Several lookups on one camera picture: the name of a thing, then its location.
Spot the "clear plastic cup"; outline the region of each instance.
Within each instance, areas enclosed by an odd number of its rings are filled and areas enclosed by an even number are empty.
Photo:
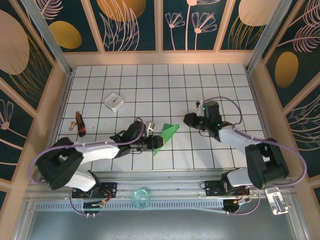
[[[144,188],[135,190],[131,196],[132,204],[138,209],[144,209],[148,206],[150,199],[150,193]]]

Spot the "green paper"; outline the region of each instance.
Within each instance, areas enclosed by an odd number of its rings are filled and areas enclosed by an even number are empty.
[[[163,128],[162,128],[162,132],[160,134],[160,137],[163,138],[163,142],[164,144],[166,144],[169,139],[175,134],[175,132],[180,128],[179,124],[176,124],[176,125],[171,125],[171,124],[168,124],[168,123],[165,123],[163,125]],[[155,151],[154,151],[154,154],[153,156],[155,156],[160,150],[161,150],[162,147],[159,147],[157,148]]]

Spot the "gray floor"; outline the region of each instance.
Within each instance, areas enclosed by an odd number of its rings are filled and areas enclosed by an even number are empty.
[[[255,201],[243,206],[247,211]],[[28,240],[295,240],[288,214],[273,215],[266,199],[246,216],[199,210],[114,211],[96,218],[35,212]]]

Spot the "white grid tile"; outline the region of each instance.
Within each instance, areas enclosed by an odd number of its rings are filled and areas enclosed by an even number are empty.
[[[104,100],[116,93],[124,106],[113,112]],[[243,123],[238,129],[264,138],[248,80],[241,64],[154,64],[79,66],[69,93],[59,137],[85,143],[105,141],[128,129],[135,117],[155,123],[154,134],[164,124],[179,124],[179,129],[156,156],[152,151],[128,154],[116,159],[100,159],[81,166],[84,171],[139,171],[167,169],[213,169],[245,167],[242,153],[226,143],[204,137],[184,124],[186,113],[195,113],[196,101],[228,97],[240,105]],[[229,101],[217,101],[222,120],[239,121],[237,108]],[[70,131],[75,113],[82,113],[87,133]]]

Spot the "yellow oval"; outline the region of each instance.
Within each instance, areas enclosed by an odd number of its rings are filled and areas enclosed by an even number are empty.
[[[248,26],[263,26],[269,22],[279,0],[241,0],[239,18]]]
[[[295,80],[299,68],[297,56],[285,51],[280,55],[275,64],[275,82],[280,88],[289,87]]]
[[[66,49],[76,49],[82,44],[80,32],[66,21],[55,21],[49,26],[57,43]]]
[[[0,69],[7,74],[22,73],[29,62],[28,36],[20,23],[0,10]]]
[[[97,0],[96,1],[102,12],[110,19],[115,21],[124,22],[125,7],[132,9],[135,17],[140,17],[146,9],[146,0]]]

